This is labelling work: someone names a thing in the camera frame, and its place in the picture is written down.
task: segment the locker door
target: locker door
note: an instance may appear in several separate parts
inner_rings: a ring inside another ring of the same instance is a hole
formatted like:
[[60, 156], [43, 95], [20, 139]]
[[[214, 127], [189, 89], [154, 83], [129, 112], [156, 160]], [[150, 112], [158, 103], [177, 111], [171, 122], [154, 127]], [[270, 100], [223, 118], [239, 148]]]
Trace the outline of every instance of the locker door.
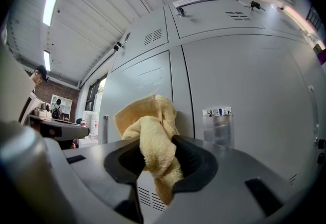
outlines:
[[184, 6], [182, 8], [186, 14], [182, 18], [177, 16], [178, 11], [173, 4], [169, 6], [180, 38], [233, 27], [264, 28], [257, 18], [252, 17], [250, 9], [243, 8], [235, 0], [200, 2]]
[[[108, 143], [120, 140], [113, 116], [126, 105], [150, 94], [159, 94], [172, 100], [172, 82], [169, 52], [163, 52], [137, 63], [123, 71], [108, 75], [101, 103], [100, 120], [109, 115]], [[99, 127], [103, 136], [103, 124]], [[144, 223], [152, 223], [165, 210], [157, 197], [149, 172], [142, 172], [137, 180], [138, 195]]]
[[285, 32], [301, 38], [303, 37], [302, 33], [300, 32], [300, 27], [275, 5], [262, 2], [260, 0], [239, 0], [239, 5], [245, 9], [248, 9], [244, 7], [243, 4], [250, 6], [251, 1], [258, 2], [265, 10], [258, 10], [257, 8], [254, 8], [253, 11], [251, 10], [251, 15], [258, 19], [266, 29]]
[[235, 35], [183, 46], [194, 108], [195, 138], [202, 110], [230, 106], [234, 148], [290, 179], [313, 143], [313, 113], [298, 66], [278, 37]]
[[[108, 115], [108, 140], [115, 142], [120, 136], [113, 116], [126, 105], [150, 94], [159, 94], [172, 100], [169, 52], [163, 52], [137, 63], [123, 71], [108, 75], [103, 92], [99, 123]], [[99, 125], [99, 141], [105, 134], [104, 122]]]
[[123, 44], [125, 41], [124, 47], [119, 48], [112, 71], [139, 55], [168, 42], [164, 8], [158, 8], [132, 24], [125, 32], [121, 43]]
[[[306, 83], [306, 88], [313, 87], [314, 91], [309, 91], [309, 94], [314, 112], [314, 125], [318, 124], [315, 137], [326, 139], [326, 77], [320, 62], [308, 44], [287, 39], [282, 39], [282, 41], [299, 66]], [[320, 153], [325, 153], [325, 149], [319, 149], [317, 146], [314, 146], [310, 159], [306, 161], [306, 164], [310, 165], [310, 167], [307, 166], [307, 169], [310, 170], [311, 174], [306, 174], [306, 177], [300, 180], [301, 182], [308, 182], [309, 179], [314, 178], [313, 173], [321, 168], [322, 165], [317, 164]]]

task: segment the brick wall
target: brick wall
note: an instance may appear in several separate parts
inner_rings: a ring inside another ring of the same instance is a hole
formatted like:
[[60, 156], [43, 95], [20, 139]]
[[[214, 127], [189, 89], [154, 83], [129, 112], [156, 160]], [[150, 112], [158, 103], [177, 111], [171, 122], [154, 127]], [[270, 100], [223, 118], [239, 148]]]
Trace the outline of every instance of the brick wall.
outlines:
[[52, 82], [51, 80], [46, 83], [42, 82], [38, 86], [35, 87], [35, 95], [40, 98], [43, 102], [51, 103], [52, 95], [62, 96], [64, 98], [68, 98], [72, 100], [71, 106], [71, 115], [70, 115], [70, 122], [76, 122], [76, 108], [77, 108], [77, 101], [79, 97], [79, 91], [63, 86], [61, 84]]

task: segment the paper sign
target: paper sign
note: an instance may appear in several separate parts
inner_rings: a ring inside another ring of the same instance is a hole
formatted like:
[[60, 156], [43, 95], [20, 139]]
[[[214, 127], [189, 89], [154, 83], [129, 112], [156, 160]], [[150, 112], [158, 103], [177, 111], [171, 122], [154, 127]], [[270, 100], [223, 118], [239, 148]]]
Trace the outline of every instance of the paper sign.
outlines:
[[178, 8], [178, 7], [189, 5], [189, 4], [192, 4], [192, 3], [206, 2], [206, 1], [214, 1], [214, 0], [179, 0], [179, 1], [173, 2], [173, 5], [176, 8]]

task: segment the fluorescent light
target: fluorescent light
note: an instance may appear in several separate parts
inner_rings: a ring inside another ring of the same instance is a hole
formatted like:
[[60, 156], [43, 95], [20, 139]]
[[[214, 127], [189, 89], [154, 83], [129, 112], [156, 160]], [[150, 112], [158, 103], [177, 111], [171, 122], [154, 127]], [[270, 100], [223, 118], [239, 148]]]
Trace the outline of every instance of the fluorescent light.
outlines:
[[50, 69], [50, 53], [47, 51], [44, 51], [43, 54], [44, 54], [45, 68], [47, 71], [51, 71], [51, 69]]
[[295, 11], [293, 8], [290, 6], [285, 6], [284, 7], [284, 12], [292, 18], [292, 20], [301, 27], [303, 31], [307, 31], [308, 33], [316, 33], [316, 30], [310, 26], [310, 24], [300, 16], [300, 14]]
[[43, 23], [51, 26], [53, 10], [55, 8], [57, 0], [46, 0], [44, 14], [43, 14]]

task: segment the towel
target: towel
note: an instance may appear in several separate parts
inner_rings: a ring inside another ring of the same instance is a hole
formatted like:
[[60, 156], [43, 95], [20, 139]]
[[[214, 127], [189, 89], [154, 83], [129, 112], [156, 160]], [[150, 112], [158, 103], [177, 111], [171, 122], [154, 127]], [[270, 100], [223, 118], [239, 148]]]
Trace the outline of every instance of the towel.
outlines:
[[176, 116], [173, 103], [160, 95], [139, 99], [114, 116], [122, 139], [140, 137], [145, 170], [152, 174], [156, 193], [166, 205], [172, 200], [173, 185], [183, 179], [175, 157], [176, 146], [171, 142], [172, 137], [179, 134]]

